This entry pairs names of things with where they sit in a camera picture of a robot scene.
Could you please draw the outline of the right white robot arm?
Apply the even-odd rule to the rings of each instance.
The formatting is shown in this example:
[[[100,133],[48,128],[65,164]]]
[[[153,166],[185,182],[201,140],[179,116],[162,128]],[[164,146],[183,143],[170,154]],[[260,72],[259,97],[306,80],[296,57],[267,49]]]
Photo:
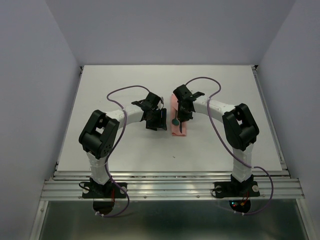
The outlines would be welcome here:
[[[202,92],[192,93],[185,84],[177,87],[173,94],[177,98],[177,119],[187,122],[193,119],[193,113],[209,116],[223,124],[225,138],[232,149],[227,151],[233,157],[233,169],[230,181],[215,182],[213,196],[222,198],[242,197],[252,193],[256,184],[252,173],[252,151],[260,133],[249,107],[241,103],[232,105],[212,100]]]

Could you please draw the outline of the pink satin napkin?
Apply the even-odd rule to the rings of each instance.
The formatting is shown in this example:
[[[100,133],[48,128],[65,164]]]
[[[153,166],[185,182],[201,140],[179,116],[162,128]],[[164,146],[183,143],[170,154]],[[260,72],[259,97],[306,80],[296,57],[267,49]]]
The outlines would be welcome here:
[[[174,125],[172,121],[177,119],[177,110],[178,110],[178,100],[174,94],[171,95],[170,98],[170,131],[171,134],[175,137],[186,137],[187,136],[187,123],[183,122],[180,128],[180,123]]]

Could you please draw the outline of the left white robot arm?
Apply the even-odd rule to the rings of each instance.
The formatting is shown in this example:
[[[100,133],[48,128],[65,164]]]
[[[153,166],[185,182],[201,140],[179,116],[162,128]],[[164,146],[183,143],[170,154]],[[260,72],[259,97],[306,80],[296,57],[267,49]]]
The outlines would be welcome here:
[[[89,159],[91,176],[88,182],[80,182],[84,199],[111,198],[117,195],[122,198],[122,190],[111,181],[108,169],[108,158],[124,135],[126,126],[145,121],[145,128],[157,131],[166,130],[167,109],[164,108],[163,98],[149,92],[146,98],[133,101],[120,110],[102,112],[95,110],[80,136],[79,143]]]

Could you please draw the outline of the teal plastic spoon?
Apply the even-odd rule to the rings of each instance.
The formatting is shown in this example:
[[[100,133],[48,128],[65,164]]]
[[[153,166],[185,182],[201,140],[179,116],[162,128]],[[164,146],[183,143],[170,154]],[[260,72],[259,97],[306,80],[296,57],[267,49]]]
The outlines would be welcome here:
[[[174,116],[173,119],[171,120],[172,125],[174,126],[179,126],[180,121],[178,120],[178,111],[176,109],[173,110]]]

